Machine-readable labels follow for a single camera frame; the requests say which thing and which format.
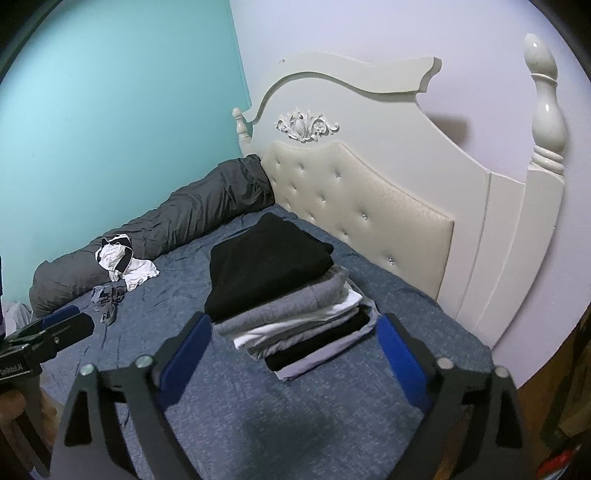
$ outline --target bed post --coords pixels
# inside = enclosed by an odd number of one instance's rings
[[[531,33],[525,37],[524,57],[538,92],[531,125],[535,142],[531,160],[542,168],[562,175],[564,167],[560,153],[566,144],[566,128],[556,99],[556,61],[546,44]]]
[[[248,134],[248,129],[246,128],[246,123],[244,121],[244,117],[242,116],[242,112],[239,108],[235,108],[232,110],[232,116],[236,120],[236,133],[238,134],[238,144],[240,145],[240,150],[242,151],[242,155],[246,157],[250,155],[252,152],[251,149],[251,136]]]
[[[472,330],[490,347],[517,314],[540,270],[564,193],[560,153],[566,144],[566,127],[556,99],[556,61],[550,49],[531,33],[525,36],[524,58],[538,93],[531,126],[534,152],[509,254],[484,314]]]

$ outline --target teal wall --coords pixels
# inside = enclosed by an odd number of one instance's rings
[[[43,260],[240,156],[248,106],[228,0],[64,0],[0,85],[5,299]]]

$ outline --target metal bolt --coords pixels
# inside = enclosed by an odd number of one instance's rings
[[[445,356],[438,358],[437,364],[442,370],[451,370],[453,368],[453,362]]]
[[[497,374],[498,377],[501,377],[501,378],[508,378],[509,377],[509,371],[505,367],[496,367],[495,373]]]
[[[138,368],[146,368],[154,363],[154,359],[149,355],[142,355],[135,361],[135,366]]]
[[[86,364],[82,368],[80,368],[80,375],[86,377],[90,375],[92,372],[95,371],[95,366],[93,364]]]

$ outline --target white headboard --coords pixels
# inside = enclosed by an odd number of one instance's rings
[[[493,346],[540,269],[564,188],[556,63],[534,35],[525,58],[538,87],[526,183],[482,167],[421,112],[416,93],[441,68],[434,57],[281,60],[252,108],[233,112],[241,149],[261,157],[279,204],[437,299]]]

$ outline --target stack of folded clothes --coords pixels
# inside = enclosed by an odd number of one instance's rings
[[[272,213],[216,245],[205,303],[215,331],[264,359],[281,380],[353,345],[374,328],[378,311],[332,251]]]

